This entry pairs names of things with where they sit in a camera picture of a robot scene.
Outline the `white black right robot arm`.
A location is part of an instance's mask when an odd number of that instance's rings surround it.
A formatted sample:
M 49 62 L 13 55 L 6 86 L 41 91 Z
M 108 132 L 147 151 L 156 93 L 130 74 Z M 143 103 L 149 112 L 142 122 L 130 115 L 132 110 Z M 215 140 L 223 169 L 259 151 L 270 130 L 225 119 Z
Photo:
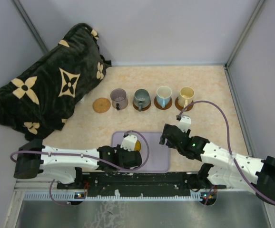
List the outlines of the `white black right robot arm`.
M 275 158 L 266 159 L 230 153 L 208 139 L 190 136 L 175 125 L 165 124 L 160 144 L 176 149 L 182 156 L 203 163 L 198 184 L 203 188 L 224 185 L 255 194 L 275 205 Z

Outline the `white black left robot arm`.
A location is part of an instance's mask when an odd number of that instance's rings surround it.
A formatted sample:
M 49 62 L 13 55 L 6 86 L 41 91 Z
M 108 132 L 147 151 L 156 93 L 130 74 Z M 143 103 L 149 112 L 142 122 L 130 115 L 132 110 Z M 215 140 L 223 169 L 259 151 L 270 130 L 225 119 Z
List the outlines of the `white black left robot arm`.
M 102 146 L 96 149 L 61 149 L 43 145 L 41 139 L 34 139 L 21 146 L 10 158 L 15 162 L 13 177 L 33 179 L 38 175 L 63 184 L 79 188 L 84 176 L 77 173 L 79 168 L 92 171 L 125 171 L 142 165 L 139 151 Z

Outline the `yellow mug black handle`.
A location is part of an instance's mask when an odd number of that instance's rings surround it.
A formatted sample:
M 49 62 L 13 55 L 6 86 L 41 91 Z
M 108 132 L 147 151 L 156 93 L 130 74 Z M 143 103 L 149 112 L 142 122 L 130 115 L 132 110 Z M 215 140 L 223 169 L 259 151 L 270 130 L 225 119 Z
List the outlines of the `yellow mug black handle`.
M 134 151 L 141 151 L 141 142 L 139 140 L 136 141 Z

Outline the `grey mug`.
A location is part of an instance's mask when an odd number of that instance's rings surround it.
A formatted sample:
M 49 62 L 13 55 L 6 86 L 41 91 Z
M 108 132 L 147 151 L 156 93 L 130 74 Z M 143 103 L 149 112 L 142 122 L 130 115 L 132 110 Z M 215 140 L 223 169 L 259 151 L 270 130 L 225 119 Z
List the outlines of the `grey mug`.
M 138 89 L 134 93 L 133 104 L 141 112 L 151 103 L 149 92 L 146 89 Z

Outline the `purple mug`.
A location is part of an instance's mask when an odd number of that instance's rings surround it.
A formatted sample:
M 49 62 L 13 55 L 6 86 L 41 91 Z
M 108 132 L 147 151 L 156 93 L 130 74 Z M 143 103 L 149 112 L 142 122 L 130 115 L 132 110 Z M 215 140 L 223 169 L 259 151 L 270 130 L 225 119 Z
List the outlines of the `purple mug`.
M 127 93 L 122 88 L 116 88 L 110 93 L 111 104 L 116 110 L 123 110 L 128 105 Z

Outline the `cream mug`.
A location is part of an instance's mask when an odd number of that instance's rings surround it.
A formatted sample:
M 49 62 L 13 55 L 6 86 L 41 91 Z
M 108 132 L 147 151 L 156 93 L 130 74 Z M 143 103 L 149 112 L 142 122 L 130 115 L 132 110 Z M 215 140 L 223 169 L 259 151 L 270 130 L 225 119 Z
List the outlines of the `cream mug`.
M 185 86 L 179 92 L 177 104 L 183 109 L 193 102 L 194 96 L 195 92 L 193 88 Z

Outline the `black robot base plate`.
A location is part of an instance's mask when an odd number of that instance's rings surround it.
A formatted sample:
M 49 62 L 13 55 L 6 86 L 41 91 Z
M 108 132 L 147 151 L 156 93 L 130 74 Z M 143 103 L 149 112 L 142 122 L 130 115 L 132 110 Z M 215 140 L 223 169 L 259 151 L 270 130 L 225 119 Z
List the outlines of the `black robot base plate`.
M 57 184 L 58 190 L 82 190 L 89 197 L 174 197 L 190 196 L 191 190 L 209 189 L 212 183 L 193 172 L 117 173 L 84 172 L 73 183 Z

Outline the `light wooden coaster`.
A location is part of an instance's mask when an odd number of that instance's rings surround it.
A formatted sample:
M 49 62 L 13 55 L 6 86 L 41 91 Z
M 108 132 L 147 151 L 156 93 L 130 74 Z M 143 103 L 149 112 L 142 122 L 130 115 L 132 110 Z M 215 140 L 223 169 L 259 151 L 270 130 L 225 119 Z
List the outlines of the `light wooden coaster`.
M 107 98 L 98 98 L 96 99 L 93 104 L 92 108 L 96 113 L 105 113 L 107 112 L 111 107 L 111 102 Z

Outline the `white mug blue handle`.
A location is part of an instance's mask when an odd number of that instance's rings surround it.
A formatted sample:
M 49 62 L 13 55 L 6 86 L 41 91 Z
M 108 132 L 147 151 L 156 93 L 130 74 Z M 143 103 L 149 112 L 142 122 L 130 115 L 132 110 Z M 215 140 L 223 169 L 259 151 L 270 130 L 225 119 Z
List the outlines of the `white mug blue handle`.
M 161 86 L 157 89 L 157 103 L 161 108 L 165 108 L 172 96 L 172 90 L 168 86 Z

